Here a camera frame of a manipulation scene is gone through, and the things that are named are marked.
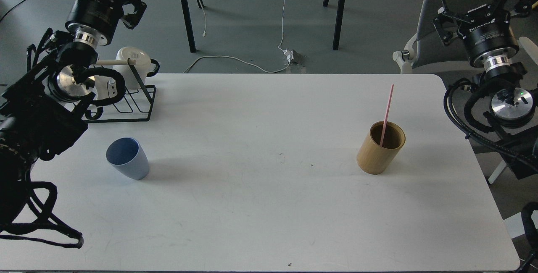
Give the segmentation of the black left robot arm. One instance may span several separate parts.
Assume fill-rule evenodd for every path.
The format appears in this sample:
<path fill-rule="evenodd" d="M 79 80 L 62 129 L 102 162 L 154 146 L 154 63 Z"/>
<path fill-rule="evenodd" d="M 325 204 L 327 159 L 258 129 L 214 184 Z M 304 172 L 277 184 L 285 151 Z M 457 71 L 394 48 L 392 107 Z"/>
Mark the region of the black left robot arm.
<path fill-rule="evenodd" d="M 8 87 L 1 115 L 1 238 L 81 248 L 83 235 L 53 214 L 56 185 L 32 181 L 37 160 L 72 147 L 102 108 L 127 91 L 113 63 L 99 63 L 97 47 L 109 45 L 119 21 L 135 28 L 142 0 L 75 0 L 65 31 L 48 29 L 27 48 L 27 72 Z"/>

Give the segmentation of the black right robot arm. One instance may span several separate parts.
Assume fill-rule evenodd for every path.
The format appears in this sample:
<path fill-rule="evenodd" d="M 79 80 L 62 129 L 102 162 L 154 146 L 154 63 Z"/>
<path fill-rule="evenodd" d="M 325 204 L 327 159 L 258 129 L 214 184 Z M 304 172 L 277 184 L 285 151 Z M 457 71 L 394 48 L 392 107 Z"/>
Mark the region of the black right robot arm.
<path fill-rule="evenodd" d="M 521 63 L 511 59 L 531 41 L 516 39 L 511 17 L 527 17 L 530 0 L 493 0 L 466 13 L 450 11 L 446 0 L 433 19 L 444 45 L 459 38 L 469 64 L 483 68 L 472 79 L 462 78 L 450 85 L 444 95 L 444 110 L 453 124 L 483 147 L 497 152 L 518 179 L 537 173 L 537 127 L 517 134 L 537 111 L 537 89 L 523 89 L 520 81 L 527 73 Z"/>

